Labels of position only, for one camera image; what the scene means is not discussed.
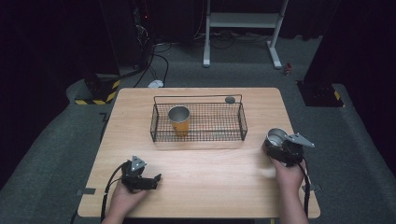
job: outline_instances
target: black curtain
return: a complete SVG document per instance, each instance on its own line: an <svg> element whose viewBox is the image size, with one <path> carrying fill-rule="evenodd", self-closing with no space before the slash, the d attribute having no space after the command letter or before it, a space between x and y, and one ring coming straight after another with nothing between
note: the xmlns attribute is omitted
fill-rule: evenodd
<svg viewBox="0 0 396 224"><path fill-rule="evenodd" d="M324 35L339 0L303 0L299 2L289 1L290 14L285 17L285 26L281 34L285 37L302 35L305 40Z"/></svg>
<svg viewBox="0 0 396 224"><path fill-rule="evenodd" d="M0 2L0 188L81 79L58 1Z"/></svg>
<svg viewBox="0 0 396 224"><path fill-rule="evenodd" d="M351 15L361 15L361 19L359 24L348 26L357 31L347 42L354 48L350 52L340 52L349 57L345 58L343 66L335 70L337 77L334 82L346 86L367 132L389 169L396 175L396 153L393 146L393 137L396 135L394 1L353 2L354 5L349 4L345 19L348 21Z"/></svg>

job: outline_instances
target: black cable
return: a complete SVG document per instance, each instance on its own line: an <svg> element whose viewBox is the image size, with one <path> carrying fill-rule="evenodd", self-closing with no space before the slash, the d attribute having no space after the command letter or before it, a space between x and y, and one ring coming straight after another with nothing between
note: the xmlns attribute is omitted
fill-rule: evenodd
<svg viewBox="0 0 396 224"><path fill-rule="evenodd" d="M106 118L107 117L107 113L99 113L99 115L103 115L102 122L105 123L103 125L102 132L100 134L100 142L102 142L103 136L105 135L105 129L106 129L107 124L108 124L108 119Z"/></svg>
<svg viewBox="0 0 396 224"><path fill-rule="evenodd" d="M159 50L159 51L154 51L154 53L163 53L163 52L166 52L167 50L169 50L169 49L171 49L172 48L172 46L173 46L173 44L172 43L163 43L163 44L161 44L161 45L169 45L169 48L167 48L167 49L163 49L163 50Z"/></svg>
<svg viewBox="0 0 396 224"><path fill-rule="evenodd" d="M142 73L142 76L140 76L140 78L137 80L137 82L134 84L134 88L137 86L137 84L139 84L139 82L142 80L142 78L143 78L143 76L147 73L147 71L149 70L149 67L150 67L150 65L151 65L151 62L152 62L152 58L153 57L151 57L151 59L150 59L150 61L149 61L149 63L148 63L148 66L147 66L147 68L145 69L145 71Z"/></svg>
<svg viewBox="0 0 396 224"><path fill-rule="evenodd" d="M152 66L149 67L149 71L150 71L152 77L154 78L154 80L158 80L157 72L155 72L155 70L154 70L154 68L152 68Z"/></svg>
<svg viewBox="0 0 396 224"><path fill-rule="evenodd" d="M204 14L205 14L205 1L202 0L202 13L201 13L201 19L199 21L199 26L197 29L197 32L195 32L194 38L199 34L199 31L201 30L202 23L204 21Z"/></svg>
<svg viewBox="0 0 396 224"><path fill-rule="evenodd" d="M231 40L231 44L229 44L229 45L226 46L226 47L217 47L216 45L210 43L210 46L213 47L214 49L228 49L228 48L230 48L230 47L233 45L233 43L235 42L235 38L233 37L232 34L227 35L227 36L226 36L226 35L221 35L220 37L216 37L216 39L219 40L219 41L230 41L230 40Z"/></svg>
<svg viewBox="0 0 396 224"><path fill-rule="evenodd" d="M165 59L163 56L161 56L161 55L158 55L158 54L152 54L152 55L153 55L153 56L160 57L160 58L164 59L165 62L166 62L166 70L165 70L165 74L163 75L163 87L165 87L165 80L166 80L166 76L168 75L169 62L168 62L168 60L166 60L166 59Z"/></svg>
<svg viewBox="0 0 396 224"><path fill-rule="evenodd" d="M118 179L113 180L113 182L111 182L110 185L114 184L115 182L117 182L117 181L119 181L119 180L121 180L121 179L122 179L122 178L118 178Z"/></svg>
<svg viewBox="0 0 396 224"><path fill-rule="evenodd" d="M121 79L126 78L126 77L132 77L134 75L137 75L137 74L141 73L142 71L143 71L143 68L139 68L139 69L137 69L135 71L132 71L132 72L127 73L127 74L124 74L124 75L122 75L120 77L100 77L99 80L104 81L104 82L106 82L106 81L118 81L118 80L121 80Z"/></svg>
<svg viewBox="0 0 396 224"><path fill-rule="evenodd" d="M198 49L201 48L205 45L205 40L201 39L201 38L195 38L194 42L192 42L192 45L190 45L191 48L193 49Z"/></svg>
<svg viewBox="0 0 396 224"><path fill-rule="evenodd" d="M125 163L121 164L113 173L113 175L111 175L110 179L107 182L106 185L106 189L105 189L105 195L103 196L103 202L102 202L102 212L101 212L101 222L105 219L105 212L106 212L106 204L107 204L107 194L108 191L110 190L110 186L111 184L113 184L115 181L112 182L114 175L116 175L116 173L119 171L119 169L121 169Z"/></svg>
<svg viewBox="0 0 396 224"><path fill-rule="evenodd" d="M72 218L70 219L70 224L73 224L73 223L74 223L74 220L75 220L75 218L76 218L76 216L77 216L77 213L78 213L78 209L76 209L76 211L73 213L73 216L72 216Z"/></svg>
<svg viewBox="0 0 396 224"><path fill-rule="evenodd" d="M304 174L304 181L305 181L304 211L305 211L306 216L308 217L308 204L309 204L311 184L309 183L309 178L308 178L308 175L307 175L307 173L308 173L308 165L307 165L306 159L303 158L303 160L305 161L306 172L305 172L303 166L299 162L297 162L297 164L300 167L300 170Z"/></svg>
<svg viewBox="0 0 396 224"><path fill-rule="evenodd" d="M263 37L263 35L257 35L256 37L252 38L251 40L246 40L246 39L240 39L240 37L236 37L235 38L235 42L237 43L257 43L257 42L262 42L267 40L270 35L268 35L267 37L261 39L261 37Z"/></svg>

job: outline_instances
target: wooden table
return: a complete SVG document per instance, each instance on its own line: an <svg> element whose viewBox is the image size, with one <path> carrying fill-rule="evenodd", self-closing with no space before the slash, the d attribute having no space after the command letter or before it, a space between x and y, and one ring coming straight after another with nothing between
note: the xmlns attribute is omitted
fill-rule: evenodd
<svg viewBox="0 0 396 224"><path fill-rule="evenodd" d="M229 94L243 95L248 129L245 141L152 141L154 96ZM274 127L293 133L275 88L122 89L87 183L95 193L83 195L78 214L100 216L108 179L119 165L136 155L148 163L143 177L162 174L163 178L130 217L279 217L276 181L263 175L263 171L273 170L262 143ZM311 192L309 217L319 215L318 201Z"/></svg>

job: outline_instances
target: cable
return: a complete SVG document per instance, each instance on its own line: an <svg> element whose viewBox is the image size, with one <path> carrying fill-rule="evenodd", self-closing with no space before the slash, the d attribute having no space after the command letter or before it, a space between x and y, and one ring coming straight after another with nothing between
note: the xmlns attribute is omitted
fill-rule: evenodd
<svg viewBox="0 0 396 224"><path fill-rule="evenodd" d="M70 219L70 224L73 224L73 223L74 223L74 220L76 219L77 213L78 213L78 209L76 209L76 211L73 213L73 216L72 216L72 218Z"/></svg>
<svg viewBox="0 0 396 224"><path fill-rule="evenodd" d="M108 191L110 190L111 184L113 184L113 183L115 182L115 181L112 181L112 180L113 180L113 177L114 177L114 175L116 175L116 173L119 171L119 169L121 169L125 164L126 164L126 162L123 163L123 164L121 164L121 165L114 171L113 175L111 175L110 179L109 179L108 182L107 182L106 189L105 189L105 195L103 196L102 212L101 212L101 215L100 215L100 216L101 216L101 222L105 219L105 212L106 212L106 203L107 203L107 194L108 194Z"/></svg>
<svg viewBox="0 0 396 224"><path fill-rule="evenodd" d="M115 182L117 182L117 181L119 181L119 180L121 180L121 178L118 178L118 179L116 179L116 180L113 180L113 182L111 182L110 185L114 184Z"/></svg>
<svg viewBox="0 0 396 224"><path fill-rule="evenodd" d="M199 34L198 36L195 36L194 40L199 40L203 37L205 37L205 34Z"/></svg>
<svg viewBox="0 0 396 224"><path fill-rule="evenodd" d="M168 60L166 60L166 59L165 59L163 56L161 56L161 55L158 55L158 54L152 54L152 55L153 55L153 56L160 57L160 58L164 59L165 62L166 62L166 70L165 70L165 74L163 75L163 87L165 87L165 80L166 80L166 76L168 75L169 62L168 62Z"/></svg>
<svg viewBox="0 0 396 224"><path fill-rule="evenodd" d="M197 29L197 32L194 35L194 38L198 35L199 31L201 30L201 26L202 26L202 21L204 20L204 14L205 14L205 0L202 0L202 13L201 13L201 20L199 22L199 26Z"/></svg>
<svg viewBox="0 0 396 224"><path fill-rule="evenodd" d="M304 211L305 211L306 216L308 217L308 204L309 204L311 184L309 183L309 178L308 178L308 175L307 175L308 174L308 165L307 165L306 159L303 158L303 160L305 161L306 172L305 172L303 166L299 162L297 162L297 164L300 167L300 170L304 174L304 181L305 181Z"/></svg>
<svg viewBox="0 0 396 224"><path fill-rule="evenodd" d="M149 63L148 63L148 65L147 65L147 67L146 67L146 69L145 69L145 71L142 73L142 76L140 76L140 78L137 80L137 82L134 84L134 88L137 86L137 84L139 84L139 82L142 80L142 78L143 78L143 76L147 73L147 71L149 70L149 67L151 66L151 63L152 63L152 59L153 59L153 57L151 56L151 58L150 58L150 60L149 60Z"/></svg>
<svg viewBox="0 0 396 224"><path fill-rule="evenodd" d="M229 41L229 40L231 40L231 44L229 45L229 46L226 46L226 47L217 47L216 45L214 45L214 44L212 44L212 43L210 43L210 46L211 47L213 47L213 48L215 48L215 49L228 49L230 46L232 46L233 45L233 43L235 42L235 38L233 37L233 35L231 34L231 31L229 31L229 35L220 35L219 37L217 37L216 39L217 40L220 40L220 41Z"/></svg>
<svg viewBox="0 0 396 224"><path fill-rule="evenodd" d="M136 30L138 32L137 40L139 41L140 48L143 48L144 46L146 46L146 43L148 42L149 33L146 30L146 28L141 25L136 25Z"/></svg>
<svg viewBox="0 0 396 224"><path fill-rule="evenodd" d="M133 72L127 73L127 74L122 75L120 77L100 77L99 79L101 81L104 81L104 82L106 82L106 81L118 81L118 80L121 80L121 79L126 78L126 77L131 77L131 76L137 75L137 74L141 73L142 70L143 70L143 68L139 68L138 70L135 70Z"/></svg>
<svg viewBox="0 0 396 224"><path fill-rule="evenodd" d="M155 72L155 70L154 70L154 68L152 68L152 66L149 67L149 71L150 71L152 77L154 78L154 80L158 80L157 72Z"/></svg>
<svg viewBox="0 0 396 224"><path fill-rule="evenodd" d="M105 129L106 129L107 124L108 124L108 119L106 118L106 117L107 117L107 113L99 113L99 115L103 115L102 122L105 123L105 124L103 125L102 132L101 132L101 134L100 134L100 141L99 141L99 142L102 142L103 136L104 136L104 134L105 134Z"/></svg>
<svg viewBox="0 0 396 224"><path fill-rule="evenodd" d="M162 53L162 52L166 52L167 50L171 49L173 46L173 43L162 43L162 44L156 44L155 47L160 46L160 45L169 45L169 48L167 49L163 49L160 51L154 51L154 53Z"/></svg>
<svg viewBox="0 0 396 224"><path fill-rule="evenodd" d="M235 42L237 42L237 43L256 43L256 42L265 41L270 37L270 35L267 35L264 39L260 39L260 37L262 37L262 36L264 36L264 35L257 35L256 37L252 36L254 38L252 38L251 40L240 39L240 37L236 37Z"/></svg>

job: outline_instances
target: small gray object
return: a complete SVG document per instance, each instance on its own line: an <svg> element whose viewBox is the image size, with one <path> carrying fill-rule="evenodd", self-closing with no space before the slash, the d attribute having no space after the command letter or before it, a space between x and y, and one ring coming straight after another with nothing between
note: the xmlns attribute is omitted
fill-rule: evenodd
<svg viewBox="0 0 396 224"><path fill-rule="evenodd" d="M227 104L233 104L233 103L235 103L235 98L233 98L232 96L227 96L227 97L225 98L225 103L227 103Z"/></svg>

